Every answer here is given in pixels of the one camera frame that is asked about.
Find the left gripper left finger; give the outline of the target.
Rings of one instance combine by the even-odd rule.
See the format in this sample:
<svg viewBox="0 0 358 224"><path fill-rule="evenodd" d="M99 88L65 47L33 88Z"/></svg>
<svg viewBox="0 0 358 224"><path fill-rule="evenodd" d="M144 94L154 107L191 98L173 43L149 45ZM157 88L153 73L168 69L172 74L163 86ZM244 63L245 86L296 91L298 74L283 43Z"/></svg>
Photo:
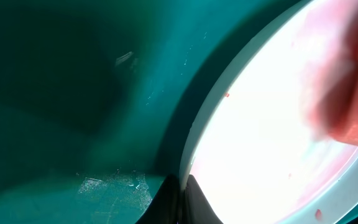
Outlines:
<svg viewBox="0 0 358 224"><path fill-rule="evenodd" d="M175 175L168 175L136 224L178 224L180 223L180 205L179 179Z"/></svg>

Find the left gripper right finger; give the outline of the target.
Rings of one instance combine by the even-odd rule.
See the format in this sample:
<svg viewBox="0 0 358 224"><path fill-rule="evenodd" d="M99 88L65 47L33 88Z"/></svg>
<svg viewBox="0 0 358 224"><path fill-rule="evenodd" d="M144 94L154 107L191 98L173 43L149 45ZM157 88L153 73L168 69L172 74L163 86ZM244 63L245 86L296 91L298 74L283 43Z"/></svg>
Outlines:
<svg viewBox="0 0 358 224"><path fill-rule="evenodd" d="M189 175L183 194L184 224L223 224L211 208L193 175Z"/></svg>

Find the light blue plate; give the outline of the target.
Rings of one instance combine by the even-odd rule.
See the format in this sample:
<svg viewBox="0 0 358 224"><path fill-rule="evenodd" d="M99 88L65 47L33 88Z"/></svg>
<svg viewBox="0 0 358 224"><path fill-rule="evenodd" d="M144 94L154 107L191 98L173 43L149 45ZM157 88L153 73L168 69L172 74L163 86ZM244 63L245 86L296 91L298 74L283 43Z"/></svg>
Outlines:
<svg viewBox="0 0 358 224"><path fill-rule="evenodd" d="M358 215L358 146L313 137L301 108L297 36L314 1L268 20L230 61L180 162L222 223L339 223Z"/></svg>

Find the red and black sponge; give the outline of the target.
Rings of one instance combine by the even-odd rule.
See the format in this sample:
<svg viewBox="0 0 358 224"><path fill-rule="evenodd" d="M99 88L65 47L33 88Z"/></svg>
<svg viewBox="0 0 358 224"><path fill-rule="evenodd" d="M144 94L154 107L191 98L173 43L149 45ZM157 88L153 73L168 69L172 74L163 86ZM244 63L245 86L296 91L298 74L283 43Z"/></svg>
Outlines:
<svg viewBox="0 0 358 224"><path fill-rule="evenodd" d="M317 140L358 146L358 1L314 1L297 39L303 116Z"/></svg>

